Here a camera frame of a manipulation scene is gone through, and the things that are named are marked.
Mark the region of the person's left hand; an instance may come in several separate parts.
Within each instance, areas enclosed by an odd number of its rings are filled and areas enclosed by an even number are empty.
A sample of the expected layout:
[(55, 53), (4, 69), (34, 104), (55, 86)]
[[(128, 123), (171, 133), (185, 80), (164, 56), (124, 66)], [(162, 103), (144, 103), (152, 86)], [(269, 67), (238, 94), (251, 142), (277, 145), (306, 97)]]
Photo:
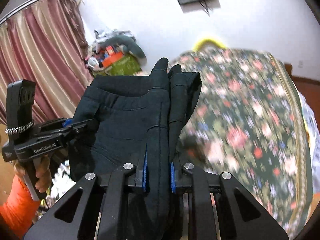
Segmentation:
[[(38, 181), (35, 184), (36, 189), (39, 190), (40, 193), (44, 193), (48, 190), (52, 182), (52, 175), (49, 170), (50, 159), (47, 155), (41, 158), (41, 162), (39, 166), (36, 168), (35, 176)], [(18, 176), (19, 180), (22, 183), (25, 183), (23, 176), (25, 175), (25, 169), (22, 165), (17, 161), (13, 161), (14, 172)]]

